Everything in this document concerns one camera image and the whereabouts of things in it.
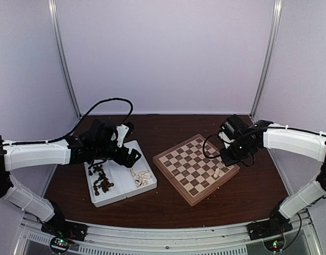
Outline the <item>light chess king piece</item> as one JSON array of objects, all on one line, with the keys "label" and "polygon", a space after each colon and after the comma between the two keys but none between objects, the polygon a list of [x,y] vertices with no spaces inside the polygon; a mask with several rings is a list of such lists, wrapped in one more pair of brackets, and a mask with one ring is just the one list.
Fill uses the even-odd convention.
[{"label": "light chess king piece", "polygon": [[216,170],[215,170],[215,172],[214,172],[214,174],[213,174],[213,178],[214,178],[214,179],[218,179],[219,177],[221,177],[221,175],[220,175],[220,171],[221,171],[220,168],[216,168]]}]

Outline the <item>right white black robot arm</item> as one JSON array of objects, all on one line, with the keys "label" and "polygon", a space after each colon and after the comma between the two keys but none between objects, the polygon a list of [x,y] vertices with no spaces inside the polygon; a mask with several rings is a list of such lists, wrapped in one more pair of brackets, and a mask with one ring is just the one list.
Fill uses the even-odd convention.
[{"label": "right white black robot arm", "polygon": [[321,162],[317,176],[272,210],[265,223],[269,234],[277,234],[298,212],[326,198],[326,132],[306,131],[266,120],[247,125],[234,114],[220,125],[218,137],[224,143],[220,157],[226,166],[254,158],[258,150],[264,148],[292,152]]}]

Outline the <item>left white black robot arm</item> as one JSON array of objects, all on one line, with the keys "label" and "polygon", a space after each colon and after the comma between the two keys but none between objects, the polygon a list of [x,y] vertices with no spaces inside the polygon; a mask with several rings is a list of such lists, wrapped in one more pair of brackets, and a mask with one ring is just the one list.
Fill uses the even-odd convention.
[{"label": "left white black robot arm", "polygon": [[130,122],[115,125],[109,121],[94,120],[89,130],[79,136],[13,142],[4,141],[0,135],[0,199],[35,215],[56,235],[65,235],[69,224],[59,207],[27,189],[11,175],[11,171],[42,165],[92,165],[96,160],[112,160],[130,168],[141,158],[140,152],[123,144],[133,129],[134,125]]}]

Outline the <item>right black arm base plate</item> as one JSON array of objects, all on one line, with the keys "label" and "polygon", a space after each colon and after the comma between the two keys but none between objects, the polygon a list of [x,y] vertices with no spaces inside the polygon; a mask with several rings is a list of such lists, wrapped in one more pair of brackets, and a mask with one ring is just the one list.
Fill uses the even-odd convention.
[{"label": "right black arm base plate", "polygon": [[272,220],[252,222],[247,225],[250,240],[264,239],[267,237],[282,235],[293,229],[291,223],[273,223]]}]

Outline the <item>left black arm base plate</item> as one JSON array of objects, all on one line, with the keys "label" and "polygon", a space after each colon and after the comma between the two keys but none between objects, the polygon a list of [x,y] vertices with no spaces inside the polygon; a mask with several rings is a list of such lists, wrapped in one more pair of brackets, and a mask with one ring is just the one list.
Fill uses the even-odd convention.
[{"label": "left black arm base plate", "polygon": [[87,225],[74,222],[65,222],[60,228],[51,227],[47,223],[41,226],[42,232],[62,237],[68,241],[84,241],[87,230]]}]

